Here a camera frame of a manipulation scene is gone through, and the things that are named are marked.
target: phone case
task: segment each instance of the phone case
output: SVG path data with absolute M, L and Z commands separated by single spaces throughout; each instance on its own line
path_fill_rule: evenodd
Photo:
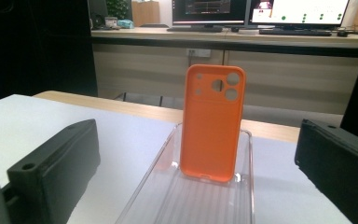
M 185 175 L 220 182 L 234 175 L 245 79 L 235 66 L 195 64 L 187 70 L 180 159 Z

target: green plant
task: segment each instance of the green plant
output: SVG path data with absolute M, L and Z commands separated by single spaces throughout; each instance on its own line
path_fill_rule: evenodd
M 117 17 L 118 20 L 126 19 L 129 6 L 127 0 L 106 0 L 107 13 Z

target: clear plastic tray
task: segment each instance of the clear plastic tray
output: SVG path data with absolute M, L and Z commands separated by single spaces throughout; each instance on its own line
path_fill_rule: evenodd
M 255 223 L 252 136 L 241 130 L 235 174 L 227 183 L 189 177 L 179 169 L 177 125 L 116 223 Z

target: white screen display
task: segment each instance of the white screen display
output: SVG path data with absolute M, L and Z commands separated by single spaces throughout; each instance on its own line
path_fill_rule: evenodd
M 251 22 L 341 24 L 349 0 L 259 0 Z

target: power outlet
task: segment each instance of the power outlet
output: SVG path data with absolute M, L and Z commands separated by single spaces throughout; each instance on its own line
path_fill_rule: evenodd
M 187 49 L 186 55 L 192 56 L 192 57 L 210 58 L 211 50 L 210 49 Z

